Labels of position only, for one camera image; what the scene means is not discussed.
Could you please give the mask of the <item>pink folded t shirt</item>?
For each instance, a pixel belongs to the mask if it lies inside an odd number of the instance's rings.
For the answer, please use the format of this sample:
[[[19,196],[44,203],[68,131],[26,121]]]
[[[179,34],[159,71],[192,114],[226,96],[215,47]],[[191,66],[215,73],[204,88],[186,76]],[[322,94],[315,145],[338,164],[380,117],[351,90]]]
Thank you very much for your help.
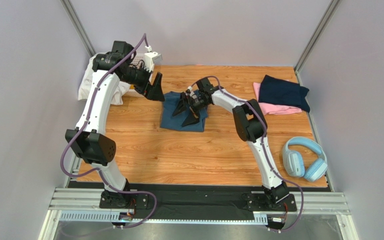
[[[260,93],[260,83],[254,82],[252,84],[254,94],[258,100],[258,104],[261,108],[261,111],[264,115],[292,115],[299,114],[302,110],[298,107],[288,106],[288,105],[276,105],[266,102],[259,102],[259,93]]]

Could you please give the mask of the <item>white plastic laundry basket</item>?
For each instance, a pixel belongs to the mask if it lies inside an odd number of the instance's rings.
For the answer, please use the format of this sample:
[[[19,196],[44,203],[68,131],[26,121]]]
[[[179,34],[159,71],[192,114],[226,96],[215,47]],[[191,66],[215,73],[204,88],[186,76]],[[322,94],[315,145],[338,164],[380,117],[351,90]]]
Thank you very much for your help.
[[[125,56],[125,53],[122,53],[118,50],[110,51],[107,53],[100,53],[93,60],[92,70],[94,72],[98,70],[109,71],[115,65],[117,65]],[[131,58],[128,58],[125,62],[118,65],[118,67],[116,67],[115,70],[111,73],[116,74],[121,82],[127,83],[125,82],[125,70],[127,67],[144,69],[144,65],[134,65],[131,64],[132,61],[133,60]]]

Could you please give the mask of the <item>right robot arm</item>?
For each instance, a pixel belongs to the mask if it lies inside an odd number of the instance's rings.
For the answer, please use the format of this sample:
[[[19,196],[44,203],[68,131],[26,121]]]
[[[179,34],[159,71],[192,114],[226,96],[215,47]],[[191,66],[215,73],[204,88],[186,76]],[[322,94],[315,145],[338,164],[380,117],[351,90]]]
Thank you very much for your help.
[[[287,181],[279,173],[268,143],[267,123],[257,100],[239,98],[221,84],[213,85],[210,77],[204,77],[180,93],[172,116],[187,113],[182,126],[197,124],[201,118],[200,111],[209,105],[219,106],[233,115],[236,133],[250,148],[257,163],[262,193],[257,194],[260,203],[275,210],[299,210],[293,195],[290,194]]]

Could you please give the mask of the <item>right aluminium frame post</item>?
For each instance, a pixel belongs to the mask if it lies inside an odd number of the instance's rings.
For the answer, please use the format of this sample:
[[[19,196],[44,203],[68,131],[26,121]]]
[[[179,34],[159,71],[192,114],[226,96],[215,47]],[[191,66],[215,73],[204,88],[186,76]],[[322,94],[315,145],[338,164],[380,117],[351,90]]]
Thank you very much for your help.
[[[303,66],[305,65],[307,59],[311,55],[315,45],[317,44],[319,38],[323,34],[324,30],[326,29],[328,23],[330,22],[331,18],[335,14],[337,8],[339,7],[341,0],[331,0],[329,2],[328,7],[326,8],[322,18],[318,22],[313,34],[311,35],[306,47],[304,48],[302,54],[300,55],[296,65],[294,66],[294,72],[298,74]]]

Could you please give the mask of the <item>teal blue t shirt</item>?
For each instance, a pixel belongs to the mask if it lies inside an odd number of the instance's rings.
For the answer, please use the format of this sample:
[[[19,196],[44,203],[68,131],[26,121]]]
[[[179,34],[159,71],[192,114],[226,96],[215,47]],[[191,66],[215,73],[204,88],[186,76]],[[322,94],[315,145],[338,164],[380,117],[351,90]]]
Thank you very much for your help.
[[[204,132],[206,118],[209,116],[207,108],[200,110],[201,120],[198,123],[192,125],[182,126],[182,123],[186,120],[187,116],[190,113],[190,110],[173,116],[173,113],[179,103],[180,96],[180,92],[174,91],[170,91],[164,94],[165,101],[162,103],[163,109],[160,121],[160,128],[179,132]]]

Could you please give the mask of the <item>aluminium frame post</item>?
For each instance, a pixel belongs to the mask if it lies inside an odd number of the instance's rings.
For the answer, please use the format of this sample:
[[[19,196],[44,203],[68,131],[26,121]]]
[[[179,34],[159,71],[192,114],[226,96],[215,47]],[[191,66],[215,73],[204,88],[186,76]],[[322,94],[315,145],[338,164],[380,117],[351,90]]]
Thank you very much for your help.
[[[326,29],[328,23],[330,22],[331,18],[335,14],[337,8],[339,7],[341,0],[331,0],[329,2],[328,7],[326,8],[322,18],[318,22],[313,34],[311,35],[306,47],[304,48],[302,54],[300,55],[296,65],[294,66],[294,72],[298,74],[303,66],[305,65],[307,59],[311,55],[315,45],[317,44],[319,38],[323,34],[324,30]]]
[[[60,0],[60,3],[62,4],[65,12],[67,13],[71,23],[73,24],[73,27],[75,28],[81,42],[84,45],[84,48],[86,52],[89,54],[90,57],[92,57],[94,54],[96,54],[96,50],[92,44],[92,41],[90,40],[81,20],[80,17],[77,14],[77,11],[72,3],[71,0]]]

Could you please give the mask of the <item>navy folded t shirt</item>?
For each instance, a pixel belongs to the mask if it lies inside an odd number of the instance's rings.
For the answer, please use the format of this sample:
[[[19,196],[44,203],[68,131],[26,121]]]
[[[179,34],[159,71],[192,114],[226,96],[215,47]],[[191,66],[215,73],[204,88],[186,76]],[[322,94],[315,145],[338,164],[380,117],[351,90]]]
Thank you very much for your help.
[[[311,108],[306,100],[309,91],[298,83],[265,75],[258,88],[258,102],[296,107],[309,113]]]

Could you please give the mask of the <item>left aluminium frame post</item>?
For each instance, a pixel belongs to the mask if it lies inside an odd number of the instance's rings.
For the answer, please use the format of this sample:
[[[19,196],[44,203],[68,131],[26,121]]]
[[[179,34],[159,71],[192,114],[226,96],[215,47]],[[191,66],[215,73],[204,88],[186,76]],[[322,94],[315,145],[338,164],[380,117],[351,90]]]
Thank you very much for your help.
[[[90,57],[92,57],[94,54],[96,54],[96,50],[92,44],[92,41],[90,40],[81,20],[80,17],[77,14],[77,11],[72,3],[71,0],[60,0],[60,3],[62,4],[65,12],[67,13],[71,23],[73,24],[73,27],[75,28],[81,42],[84,45],[84,48],[86,52],[89,54]]]

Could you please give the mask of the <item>white t shirt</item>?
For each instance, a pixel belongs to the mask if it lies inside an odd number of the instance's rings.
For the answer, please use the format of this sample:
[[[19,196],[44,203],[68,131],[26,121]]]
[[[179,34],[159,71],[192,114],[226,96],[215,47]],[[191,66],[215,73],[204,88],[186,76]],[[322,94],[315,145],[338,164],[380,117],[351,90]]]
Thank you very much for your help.
[[[77,93],[77,100],[78,101],[86,101],[88,99],[88,96],[90,94],[92,82],[93,82],[93,61],[96,58],[98,54],[96,53],[89,59],[89,63],[87,65],[87,68],[84,72],[82,81],[79,85],[78,93]],[[123,100],[122,97],[125,95],[131,85],[122,81],[118,82],[117,87],[115,88],[114,94],[112,95],[112,99],[110,104],[111,105],[122,105]]]

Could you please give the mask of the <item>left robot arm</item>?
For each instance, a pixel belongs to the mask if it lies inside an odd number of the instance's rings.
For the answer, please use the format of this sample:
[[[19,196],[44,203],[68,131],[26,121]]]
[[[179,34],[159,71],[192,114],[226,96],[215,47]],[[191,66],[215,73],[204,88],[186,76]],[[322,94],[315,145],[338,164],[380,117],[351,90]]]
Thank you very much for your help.
[[[106,122],[113,96],[120,83],[133,86],[134,90],[151,101],[164,102],[162,74],[158,72],[150,81],[155,63],[161,55],[145,45],[142,64],[134,65],[136,46],[125,41],[115,41],[112,50],[96,54],[89,61],[85,77],[90,79],[90,89],[83,113],[74,129],[67,129],[68,142],[63,153],[71,149],[77,158],[91,165],[104,182],[100,197],[102,209],[134,209],[139,194],[131,191],[130,184],[120,172],[116,161],[116,142],[106,136]]]

